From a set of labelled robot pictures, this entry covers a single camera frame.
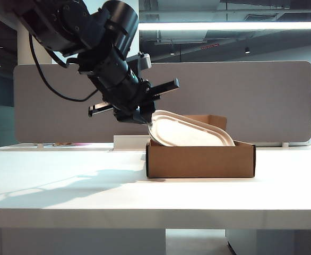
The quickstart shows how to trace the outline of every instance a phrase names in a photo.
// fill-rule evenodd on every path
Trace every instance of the white table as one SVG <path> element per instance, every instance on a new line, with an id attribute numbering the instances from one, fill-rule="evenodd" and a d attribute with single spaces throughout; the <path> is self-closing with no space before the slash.
<path id="1" fill-rule="evenodd" d="M 311 229 L 311 146 L 258 148 L 255 178 L 152 179 L 145 153 L 0 148 L 0 228 Z"/>

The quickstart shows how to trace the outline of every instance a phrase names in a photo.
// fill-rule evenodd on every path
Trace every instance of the ceiling light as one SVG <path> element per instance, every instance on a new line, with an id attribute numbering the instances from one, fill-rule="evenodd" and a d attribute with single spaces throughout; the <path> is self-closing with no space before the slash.
<path id="1" fill-rule="evenodd" d="M 140 23 L 139 30 L 290 30 L 311 29 L 311 22 Z"/>

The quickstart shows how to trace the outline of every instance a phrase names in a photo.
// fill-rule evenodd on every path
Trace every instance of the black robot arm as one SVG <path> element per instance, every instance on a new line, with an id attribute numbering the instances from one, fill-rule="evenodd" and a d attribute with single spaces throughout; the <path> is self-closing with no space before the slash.
<path id="1" fill-rule="evenodd" d="M 55 56 L 53 52 L 64 56 L 78 53 L 68 63 L 79 65 L 79 73 L 88 76 L 104 101 L 89 108 L 90 116 L 113 109 L 119 121 L 148 123 L 156 109 L 154 101 L 162 93 L 179 87 L 177 79 L 153 87 L 129 66 L 127 53 L 139 20 L 126 3 L 110 0 L 93 14 L 82 0 L 11 0 L 11 3 L 22 24 L 51 56 Z M 139 53 L 136 57 L 138 61 L 145 55 Z"/>

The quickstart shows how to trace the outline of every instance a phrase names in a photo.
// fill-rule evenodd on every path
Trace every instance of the white plate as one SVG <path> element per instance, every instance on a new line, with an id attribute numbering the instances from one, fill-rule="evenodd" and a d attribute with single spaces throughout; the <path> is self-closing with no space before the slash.
<path id="1" fill-rule="evenodd" d="M 223 129 L 165 110 L 153 113 L 149 134 L 165 146 L 235 146 Z"/>

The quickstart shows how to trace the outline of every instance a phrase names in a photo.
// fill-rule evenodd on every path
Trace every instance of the brown cardboard box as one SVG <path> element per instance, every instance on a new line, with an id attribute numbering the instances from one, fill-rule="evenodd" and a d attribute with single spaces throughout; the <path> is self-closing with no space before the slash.
<path id="1" fill-rule="evenodd" d="M 226 129 L 226 118 L 187 115 L 197 121 Z M 256 147 L 234 141 L 232 147 L 167 147 L 151 140 L 146 146 L 148 178 L 254 177 Z"/>

